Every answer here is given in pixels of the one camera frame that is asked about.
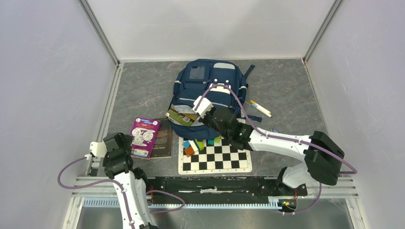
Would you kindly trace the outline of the purple book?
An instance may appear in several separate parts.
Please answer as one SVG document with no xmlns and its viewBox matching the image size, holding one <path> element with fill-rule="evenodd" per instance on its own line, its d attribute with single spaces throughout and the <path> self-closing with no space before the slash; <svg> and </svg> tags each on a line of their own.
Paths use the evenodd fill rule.
<svg viewBox="0 0 405 229">
<path fill-rule="evenodd" d="M 135 118 L 130 131 L 130 136 L 132 137 L 131 155 L 133 157 L 150 158 L 160 124 L 161 121 L 158 119 Z"/>
</svg>

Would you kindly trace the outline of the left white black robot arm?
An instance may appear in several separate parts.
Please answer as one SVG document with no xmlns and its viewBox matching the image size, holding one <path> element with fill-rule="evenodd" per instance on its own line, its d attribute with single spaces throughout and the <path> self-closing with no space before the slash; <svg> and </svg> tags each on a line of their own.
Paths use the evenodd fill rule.
<svg viewBox="0 0 405 229">
<path fill-rule="evenodd" d="M 117 193 L 124 229 L 156 229 L 147 205 L 150 181 L 144 171 L 133 167 L 131 136 L 108 134 L 103 138 L 107 152 L 103 167 Z"/>
</svg>

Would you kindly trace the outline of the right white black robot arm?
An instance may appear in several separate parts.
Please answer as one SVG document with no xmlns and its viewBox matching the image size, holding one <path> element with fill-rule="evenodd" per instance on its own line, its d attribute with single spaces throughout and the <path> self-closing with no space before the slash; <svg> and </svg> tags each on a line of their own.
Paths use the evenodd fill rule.
<svg viewBox="0 0 405 229">
<path fill-rule="evenodd" d="M 312 135 L 271 133 L 239 122 L 225 108 L 213 107 L 200 114 L 198 120 L 218 132 L 236 149 L 268 151 L 301 161 L 296 166 L 281 169 L 276 189 L 282 195 L 308 182 L 317 181 L 329 186 L 338 182 L 344 152 L 324 132 L 315 131 Z"/>
</svg>

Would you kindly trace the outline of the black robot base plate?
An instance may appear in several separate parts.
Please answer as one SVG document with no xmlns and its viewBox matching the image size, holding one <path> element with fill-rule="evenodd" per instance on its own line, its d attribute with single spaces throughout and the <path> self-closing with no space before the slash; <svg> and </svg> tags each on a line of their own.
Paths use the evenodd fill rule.
<svg viewBox="0 0 405 229">
<path fill-rule="evenodd" d="M 305 184 L 296 189 L 282 187 L 274 177 L 154 177 L 147 191 L 152 204 L 265 204 L 268 197 L 305 197 Z"/>
</svg>

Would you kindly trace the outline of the blue landscape cover book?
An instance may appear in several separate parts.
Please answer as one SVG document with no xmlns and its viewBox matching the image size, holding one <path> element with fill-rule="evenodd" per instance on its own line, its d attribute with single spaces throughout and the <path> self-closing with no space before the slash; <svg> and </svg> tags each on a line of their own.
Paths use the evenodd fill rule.
<svg viewBox="0 0 405 229">
<path fill-rule="evenodd" d="M 200 122 L 197 120 L 198 117 L 195 114 L 184 114 L 179 113 L 174 108 L 170 108 L 166 112 L 166 117 L 173 123 L 185 127 L 199 126 Z"/>
</svg>

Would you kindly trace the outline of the black hardcover book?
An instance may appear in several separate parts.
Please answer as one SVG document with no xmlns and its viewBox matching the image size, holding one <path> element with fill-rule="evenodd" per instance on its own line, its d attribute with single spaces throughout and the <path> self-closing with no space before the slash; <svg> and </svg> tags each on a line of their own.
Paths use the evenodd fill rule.
<svg viewBox="0 0 405 229">
<path fill-rule="evenodd" d="M 167 118 L 159 119 L 161 121 L 156 140 L 150 155 L 150 159 L 171 157 L 172 150 L 172 127 Z"/>
</svg>

